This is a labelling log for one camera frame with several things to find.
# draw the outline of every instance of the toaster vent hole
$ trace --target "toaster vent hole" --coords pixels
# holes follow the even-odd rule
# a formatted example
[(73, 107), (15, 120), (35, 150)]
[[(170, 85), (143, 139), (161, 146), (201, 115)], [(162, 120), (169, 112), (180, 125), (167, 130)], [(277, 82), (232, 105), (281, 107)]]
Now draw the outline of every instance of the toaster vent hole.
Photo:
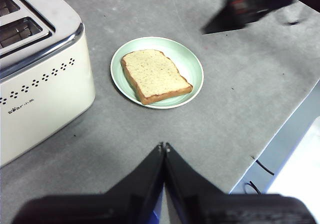
[(32, 81), (32, 84), (31, 84), (31, 85), (34, 86), (34, 87), (37, 87), (37, 86), (38, 86), (38, 83), (39, 83), (39, 81), (34, 79), (34, 80)]
[(22, 89), (21, 89), (21, 92), (27, 93), (27, 92), (28, 92), (27, 89), (29, 89), (29, 86), (23, 85), (23, 86), (22, 86)]
[(75, 59), (70, 58), (69, 64), (71, 64), (71, 66), (73, 66), (75, 64)]
[(7, 98), (0, 97), (0, 104), (5, 105), (7, 103)]
[(55, 69), (55, 68), (53, 68), (53, 69), (52, 69), (52, 72), (51, 72), (51, 75), (55, 75), (55, 76), (56, 76), (56, 75), (57, 75), (57, 72), (58, 72), (58, 70)]

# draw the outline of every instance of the cream toaster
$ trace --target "cream toaster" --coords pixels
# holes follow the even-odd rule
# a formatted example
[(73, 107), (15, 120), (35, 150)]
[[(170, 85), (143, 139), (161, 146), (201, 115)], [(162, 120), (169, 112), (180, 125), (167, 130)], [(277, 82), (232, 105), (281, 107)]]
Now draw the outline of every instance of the cream toaster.
[(95, 99), (85, 27), (63, 0), (0, 0), (1, 166)]

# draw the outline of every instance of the bread slice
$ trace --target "bread slice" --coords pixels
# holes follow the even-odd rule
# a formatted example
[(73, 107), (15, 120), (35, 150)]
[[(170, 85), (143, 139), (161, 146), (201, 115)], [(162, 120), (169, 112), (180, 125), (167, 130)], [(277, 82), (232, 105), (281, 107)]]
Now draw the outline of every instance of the bread slice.
[(190, 93), (193, 86), (159, 50), (136, 50), (121, 59), (124, 75), (143, 105)]

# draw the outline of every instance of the gray countertop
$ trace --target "gray countertop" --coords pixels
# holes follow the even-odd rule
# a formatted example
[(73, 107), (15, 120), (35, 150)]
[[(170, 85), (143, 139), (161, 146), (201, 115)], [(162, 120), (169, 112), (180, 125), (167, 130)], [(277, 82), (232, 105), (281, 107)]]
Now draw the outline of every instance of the gray countertop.
[[(85, 24), (96, 98), (65, 128), (1, 169), (1, 223), (27, 200), (105, 192), (161, 141), (229, 192), (320, 77), (320, 14), (281, 25), (276, 13), (247, 29), (201, 35), (223, 0), (65, 0)], [(302, 3), (286, 15), (299, 16)], [(199, 58), (199, 95), (155, 110), (113, 85), (110, 61), (139, 37), (175, 40)], [(169, 223), (162, 208), (161, 223)]]

